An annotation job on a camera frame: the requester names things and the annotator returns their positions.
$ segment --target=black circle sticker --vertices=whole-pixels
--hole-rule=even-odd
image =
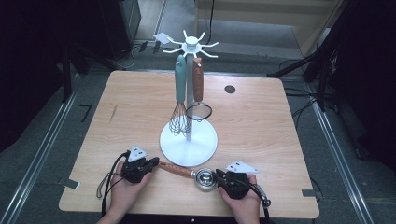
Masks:
[[[232,86],[232,85],[228,85],[228,86],[226,86],[226,87],[224,88],[224,90],[225,90],[227,93],[234,93],[234,92],[235,92],[235,87]]]

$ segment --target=strainer handle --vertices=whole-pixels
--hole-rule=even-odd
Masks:
[[[201,102],[204,99],[204,68],[202,58],[194,58],[192,67],[192,84],[194,101]]]
[[[164,169],[165,171],[169,171],[170,173],[173,173],[175,175],[181,175],[184,177],[194,176],[194,171],[168,162],[160,161],[158,167]]]

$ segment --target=kitchen utensil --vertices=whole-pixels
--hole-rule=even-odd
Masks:
[[[187,178],[194,178],[195,184],[200,188],[200,189],[213,189],[216,185],[216,182],[213,177],[213,171],[209,168],[202,168],[198,170],[197,172],[194,172],[193,170],[187,169],[182,166],[174,165],[172,163],[160,161],[158,164],[158,167],[173,173],[175,175],[181,175]]]
[[[186,110],[189,119],[202,121],[212,115],[212,107],[203,102],[204,68],[202,58],[194,58],[192,66],[192,85],[194,103]]]
[[[169,121],[169,129],[174,135],[189,133],[191,131],[191,120],[186,117],[186,60],[182,55],[177,57],[175,66],[175,83],[177,105]]]

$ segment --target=wooden table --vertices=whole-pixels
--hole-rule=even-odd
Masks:
[[[101,211],[96,189],[114,160],[132,145],[147,151],[148,159],[168,161],[159,139],[176,105],[174,80],[172,73],[116,71],[110,75],[70,175],[81,185],[64,189],[62,210]],[[227,85],[236,92],[227,93]],[[260,170],[256,176],[272,201],[271,217],[317,217],[316,198],[303,195],[303,190],[313,188],[281,81],[206,75],[204,101],[213,108],[208,121],[219,143],[214,156],[193,170],[225,171],[225,165],[243,161]],[[130,213],[232,215],[216,189],[198,190],[192,179],[159,168]]]

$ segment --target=utensil stand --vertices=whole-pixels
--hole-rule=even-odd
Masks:
[[[186,36],[186,42],[188,39],[192,39],[191,36]],[[201,51],[202,47],[198,46],[198,50],[194,52],[194,49],[191,46],[191,43],[178,43],[184,44],[186,47],[189,46],[188,50],[184,50],[185,58],[187,60],[187,108],[194,103],[193,97],[193,85],[192,85],[192,64],[193,58],[196,56],[196,53]],[[174,135],[169,129],[169,122],[163,127],[163,131],[160,136],[160,146],[165,157],[172,163],[185,166],[185,167],[194,167],[199,166],[206,161],[208,161],[216,152],[218,146],[218,135],[216,130],[212,126],[212,124],[204,119],[201,121],[192,120],[191,121],[191,131],[184,134]]]

